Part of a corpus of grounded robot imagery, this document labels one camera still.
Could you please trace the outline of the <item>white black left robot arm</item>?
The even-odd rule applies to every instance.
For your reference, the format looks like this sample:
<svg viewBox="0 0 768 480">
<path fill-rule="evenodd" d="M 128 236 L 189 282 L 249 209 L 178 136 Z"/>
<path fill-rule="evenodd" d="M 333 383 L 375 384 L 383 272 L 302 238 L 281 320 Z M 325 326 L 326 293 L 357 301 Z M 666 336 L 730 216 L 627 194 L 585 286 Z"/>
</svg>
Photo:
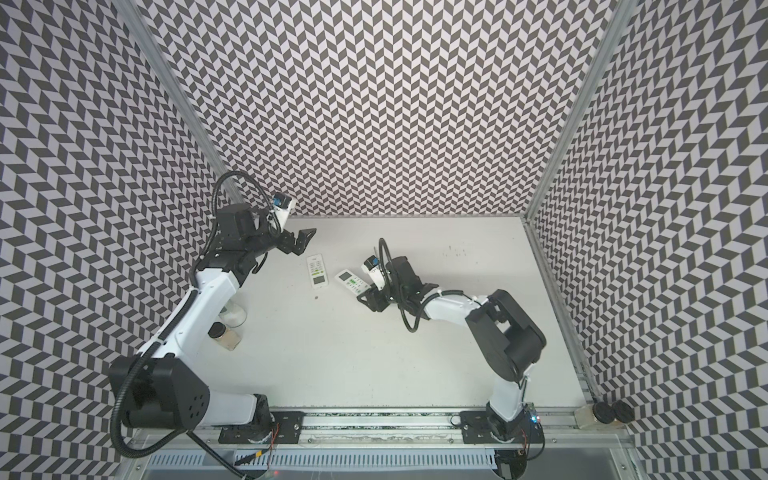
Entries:
<svg viewBox="0 0 768 480">
<path fill-rule="evenodd" d="M 245 443 L 268 439 L 274 427 L 266 396 L 215 391 L 196 373 L 195 359 L 221 310 L 270 250 L 300 255 L 316 231 L 285 225 L 293 198 L 277 193 L 268 207 L 246 203 L 218 210 L 192 265 L 192 286 L 162 327 L 132 356 L 108 370 L 115 397 L 109 434 L 118 453 L 148 456 L 198 427 L 240 430 Z"/>
</svg>

